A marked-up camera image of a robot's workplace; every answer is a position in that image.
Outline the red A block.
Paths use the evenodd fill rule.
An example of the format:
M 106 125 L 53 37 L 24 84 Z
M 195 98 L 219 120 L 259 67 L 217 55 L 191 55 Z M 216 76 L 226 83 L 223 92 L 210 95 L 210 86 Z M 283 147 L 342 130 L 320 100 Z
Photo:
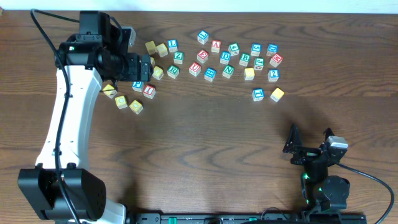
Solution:
M 214 53 L 219 53 L 221 48 L 221 41 L 220 40 L 213 40 L 211 42 L 211 51 Z

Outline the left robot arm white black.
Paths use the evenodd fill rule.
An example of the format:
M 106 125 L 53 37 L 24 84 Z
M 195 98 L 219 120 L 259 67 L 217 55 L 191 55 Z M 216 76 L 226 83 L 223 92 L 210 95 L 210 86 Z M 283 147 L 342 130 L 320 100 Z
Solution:
M 123 204 L 107 198 L 91 174 L 88 141 L 103 82 L 148 82 L 148 55 L 130 53 L 136 33 L 99 11 L 81 11 L 79 31 L 52 47 L 57 94 L 49 132 L 35 166 L 21 169 L 17 184 L 41 220 L 56 223 L 134 223 Z

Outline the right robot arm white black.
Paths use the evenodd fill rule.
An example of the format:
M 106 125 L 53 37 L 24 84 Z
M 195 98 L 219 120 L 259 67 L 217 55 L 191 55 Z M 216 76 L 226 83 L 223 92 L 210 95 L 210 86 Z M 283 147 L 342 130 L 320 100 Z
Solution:
M 345 138 L 334 135 L 331 128 L 324 132 L 325 140 L 319 147 L 304 146 L 296 125 L 291 125 L 282 152 L 291 154 L 290 163 L 303 167 L 302 192 L 310 208 L 320 212 L 347 208 L 350 182 L 330 175 L 328 168 L 339 163 L 348 151 Z

